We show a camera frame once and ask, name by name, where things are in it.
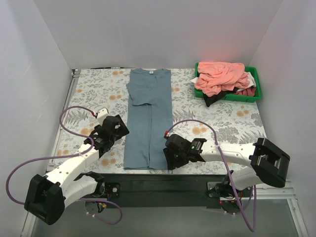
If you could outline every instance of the floral tablecloth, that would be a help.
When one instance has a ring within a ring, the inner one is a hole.
[[[111,115],[119,114],[126,123],[130,69],[90,69],[82,70],[70,106],[81,105],[98,111],[106,107]],[[194,96],[194,69],[171,69],[173,121],[199,119],[209,123],[218,135],[219,142],[252,143],[258,137],[265,137],[265,131],[256,103],[218,101],[206,107],[203,99]],[[66,126],[75,132],[88,135],[97,121],[88,112],[72,109],[66,119]],[[192,140],[195,137],[214,139],[212,132],[204,125],[186,122],[173,130],[175,133]],[[74,153],[82,144],[83,138],[65,131],[61,133],[56,155]],[[226,174],[222,162],[189,163],[173,171],[169,170],[124,170],[125,138],[116,141],[108,153],[90,165],[85,172],[98,173],[137,173],[137,174]],[[48,170],[56,168],[65,159],[51,160]],[[229,164],[232,169],[242,166]]]

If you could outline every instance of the wire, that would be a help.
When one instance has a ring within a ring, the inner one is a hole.
[[[229,167],[228,167],[228,164],[227,164],[227,161],[226,161],[226,158],[223,154],[223,151],[221,149],[221,147],[218,145],[218,141],[217,141],[217,135],[216,135],[216,132],[215,130],[207,123],[203,122],[203,121],[200,121],[200,120],[197,120],[197,119],[185,119],[185,120],[182,120],[182,121],[179,121],[177,123],[175,123],[174,125],[172,125],[169,130],[167,130],[165,132],[165,136],[170,132],[171,129],[173,129],[176,125],[180,124],[180,123],[183,123],[183,122],[189,122],[189,121],[195,121],[195,122],[199,122],[199,123],[202,123],[204,124],[205,126],[207,126],[209,129],[211,129],[214,133],[214,141],[215,141],[215,145],[217,146],[217,149],[219,151],[219,153],[221,154],[221,157],[223,159],[223,162],[224,162],[224,165],[226,167],[226,170],[227,170],[227,174],[228,174],[228,177],[229,177],[229,180],[230,180],[230,184],[232,186],[232,189],[233,189],[233,192],[234,192],[234,195],[236,197],[236,201],[237,201],[237,205],[238,205],[238,208],[240,209],[240,214],[242,215],[246,225],[248,226],[248,228],[250,229],[251,232],[255,232],[255,229],[256,229],[256,215],[257,215],[257,189],[256,189],[256,186],[254,185],[253,186],[253,189],[254,189],[254,203],[253,203],[253,226],[250,225],[247,217],[246,217],[246,214],[244,212],[244,209],[242,208],[242,205],[241,205],[241,202],[239,200],[239,197],[238,197],[238,193],[237,193],[237,190],[236,190],[236,187],[235,187],[235,184],[234,184],[234,181],[233,181],[233,178],[232,178],[232,175],[230,173],[230,170],[229,170]]]
[[[79,136],[79,137],[84,137],[84,138],[90,139],[90,141],[91,141],[91,146],[90,146],[87,150],[81,152],[81,155],[83,155],[83,154],[88,153],[88,152],[93,148],[93,146],[94,146],[94,141],[93,141],[93,139],[92,139],[91,137],[85,136],[85,135],[81,135],[81,134],[76,133],[76,132],[72,132],[72,131],[70,131],[68,128],[66,128],[66,127],[63,125],[63,122],[62,122],[63,115],[65,114],[65,112],[67,112],[68,110],[73,109],[73,108],[79,108],[79,109],[87,110],[87,111],[91,112],[94,117],[96,117],[96,113],[93,112],[91,109],[88,109],[88,108],[83,107],[83,106],[70,106],[70,107],[66,108],[66,109],[61,113],[61,115],[60,115],[60,117],[59,117],[59,123],[60,123],[61,127],[62,127],[65,131],[67,131],[67,132],[69,132],[69,133],[71,133],[71,134],[73,134],[73,135]],[[66,156],[55,156],[55,157],[41,157],[41,158],[31,159],[31,160],[28,160],[28,161],[26,161],[26,162],[23,162],[22,164],[19,164],[17,167],[15,167],[15,168],[11,171],[11,173],[8,175],[8,178],[6,179],[6,182],[5,182],[5,191],[6,191],[6,194],[8,195],[8,197],[9,197],[13,202],[15,202],[15,203],[17,203],[17,204],[24,205],[24,204],[25,204],[24,202],[18,201],[17,199],[15,199],[15,198],[12,196],[12,194],[11,194],[11,192],[10,192],[10,189],[9,189],[9,182],[10,182],[10,179],[11,179],[12,175],[13,175],[19,168],[21,168],[22,166],[24,166],[24,165],[26,165],[26,164],[29,164],[29,163],[35,162],[35,161],[39,161],[39,160],[57,159],[57,158],[73,158],[73,157],[78,157],[79,155],[80,155],[80,154],[73,154],[73,155],[66,155]]]
[[[97,199],[97,198],[80,198],[80,200],[82,200],[82,201],[89,201],[89,202],[96,202],[96,201],[97,202],[105,202],[105,203],[108,203],[108,204],[111,204],[111,205],[117,207],[117,209],[119,210],[120,216],[119,216],[119,218],[116,221],[113,221],[113,222],[108,221],[108,220],[102,218],[101,216],[96,215],[95,213],[87,212],[87,214],[90,214],[91,216],[94,216],[94,217],[98,218],[99,220],[103,221],[104,223],[106,223],[108,225],[116,225],[123,218],[123,212],[122,212],[121,207],[119,205],[117,205],[116,203],[112,202],[112,201],[103,200],[103,199]]]

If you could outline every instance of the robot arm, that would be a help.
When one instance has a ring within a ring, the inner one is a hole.
[[[120,116],[110,116],[107,109],[99,111],[97,120],[100,124],[89,135],[94,141],[89,152],[81,154],[91,146],[90,139],[86,139],[77,157],[69,158],[44,176],[37,174],[30,181],[24,208],[49,225],[74,201],[88,194],[101,195],[105,190],[104,177],[97,173],[88,172],[75,179],[129,131]]]
[[[189,161],[222,161],[217,146],[212,141],[196,138],[192,142],[177,134],[166,137],[163,150],[168,169],[181,167]],[[247,166],[238,171],[231,171],[236,188],[241,191],[247,187],[265,183],[273,187],[285,186],[290,156],[266,138],[259,138],[254,144],[221,144],[227,162]],[[226,179],[213,189],[212,194],[227,197],[232,188]]]

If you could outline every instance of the pink towel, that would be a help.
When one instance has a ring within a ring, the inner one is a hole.
[[[242,63],[199,63],[197,71],[200,73],[195,88],[201,90],[208,97],[217,95],[221,91],[248,88],[248,74],[244,72]]]

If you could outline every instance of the white panel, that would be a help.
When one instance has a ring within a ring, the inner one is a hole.
[[[118,22],[108,0],[35,0],[69,66],[125,65]]]
[[[71,68],[248,64],[282,0],[35,0]]]
[[[71,70],[32,0],[0,0],[0,230],[20,236],[26,211],[6,196],[5,180],[18,164],[51,153]],[[25,200],[36,162],[12,177],[12,195]]]
[[[291,156],[289,174],[310,236],[316,236],[316,2],[285,0],[250,65],[268,138]]]

